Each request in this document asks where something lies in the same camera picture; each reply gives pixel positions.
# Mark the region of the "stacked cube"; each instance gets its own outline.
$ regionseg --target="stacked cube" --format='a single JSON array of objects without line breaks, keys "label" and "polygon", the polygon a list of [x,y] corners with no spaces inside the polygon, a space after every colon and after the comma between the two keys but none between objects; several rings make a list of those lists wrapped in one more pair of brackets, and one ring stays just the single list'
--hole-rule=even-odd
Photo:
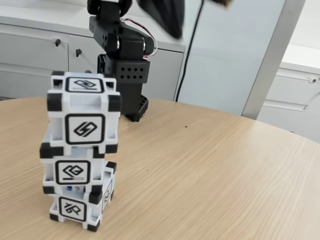
[{"label": "stacked cube", "polygon": [[111,75],[54,71],[47,95],[49,127],[40,147],[50,218],[96,232],[114,195],[121,96]]}]

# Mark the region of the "black cable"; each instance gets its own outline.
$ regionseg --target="black cable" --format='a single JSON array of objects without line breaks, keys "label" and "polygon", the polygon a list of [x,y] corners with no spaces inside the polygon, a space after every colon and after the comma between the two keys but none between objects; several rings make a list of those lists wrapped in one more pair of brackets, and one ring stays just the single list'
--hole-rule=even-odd
[{"label": "black cable", "polygon": [[181,87],[182,87],[182,84],[183,84],[183,82],[185,80],[185,77],[186,77],[186,72],[187,72],[187,66],[188,66],[188,60],[189,60],[189,56],[190,56],[190,52],[191,52],[191,47],[192,47],[192,43],[194,42],[194,38],[195,38],[195,35],[196,35],[196,30],[197,30],[197,27],[198,27],[200,15],[201,15],[204,3],[205,3],[205,0],[201,0],[201,5],[200,5],[200,8],[199,8],[198,15],[196,17],[195,25],[194,25],[192,36],[191,36],[191,40],[190,40],[190,45],[189,45],[188,52],[187,52],[186,58],[185,58],[185,63],[184,63],[184,68],[183,68],[183,75],[182,75],[181,82],[180,82],[180,85],[179,85],[179,88],[178,88],[178,92],[177,92],[176,98],[175,98],[176,102],[178,102],[178,100],[179,100]]}]

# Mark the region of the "round table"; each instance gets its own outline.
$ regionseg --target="round table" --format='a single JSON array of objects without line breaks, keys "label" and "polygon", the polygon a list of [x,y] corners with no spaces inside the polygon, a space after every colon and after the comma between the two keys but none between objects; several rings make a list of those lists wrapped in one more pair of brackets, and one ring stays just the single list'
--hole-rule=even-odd
[{"label": "round table", "polygon": [[49,219],[46,100],[0,102],[4,240],[319,240],[320,145],[225,112],[151,100],[121,117],[114,198],[98,232]]}]

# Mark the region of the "cabinet knob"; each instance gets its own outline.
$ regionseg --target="cabinet knob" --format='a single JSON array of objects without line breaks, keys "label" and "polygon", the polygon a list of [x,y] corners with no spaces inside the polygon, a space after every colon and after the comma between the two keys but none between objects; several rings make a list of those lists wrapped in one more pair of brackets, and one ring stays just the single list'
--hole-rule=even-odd
[{"label": "cabinet knob", "polygon": [[77,50],[75,50],[75,55],[78,58],[80,55],[82,54],[82,50],[80,48],[78,48]]},{"label": "cabinet knob", "polygon": [[61,44],[61,40],[59,38],[57,40],[55,40],[56,47],[59,47],[60,44]]}]

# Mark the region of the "black and white logo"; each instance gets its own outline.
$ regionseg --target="black and white logo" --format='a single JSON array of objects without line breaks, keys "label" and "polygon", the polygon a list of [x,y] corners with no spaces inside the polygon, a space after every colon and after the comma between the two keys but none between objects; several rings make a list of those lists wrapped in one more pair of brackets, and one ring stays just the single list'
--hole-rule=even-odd
[{"label": "black and white logo", "polygon": [[63,180],[83,180],[84,179],[83,177],[75,177],[84,172],[84,170],[78,165],[75,165],[75,166],[69,165],[65,169],[63,169],[63,172],[70,176],[70,177],[64,177]]},{"label": "black and white logo", "polygon": [[90,182],[91,163],[87,160],[60,160],[55,163],[56,182],[59,185],[85,185]]},{"label": "black and white logo", "polygon": [[105,127],[102,114],[69,114],[65,117],[65,140],[70,145],[101,144]]},{"label": "black and white logo", "polygon": [[71,203],[65,203],[64,210],[71,214],[72,212],[77,214],[79,216],[79,213],[81,212],[81,209],[77,205],[73,205]]},{"label": "black and white logo", "polygon": [[103,93],[103,81],[98,78],[69,77],[66,79],[67,92],[71,93]]},{"label": "black and white logo", "polygon": [[106,206],[110,203],[111,194],[112,194],[112,180],[110,181],[103,195],[102,212],[104,212]]},{"label": "black and white logo", "polygon": [[83,89],[97,90],[97,88],[95,88],[95,86],[97,86],[97,84],[95,84],[89,80],[77,80],[74,83],[80,86],[80,87],[78,87],[79,90],[83,90]]},{"label": "black and white logo", "polygon": [[59,213],[66,218],[85,222],[87,220],[87,205],[81,201],[59,197]]},{"label": "black and white logo", "polygon": [[78,126],[74,132],[80,136],[80,137],[87,137],[89,136],[93,131],[97,129],[97,125],[95,125],[93,122],[83,122]]}]

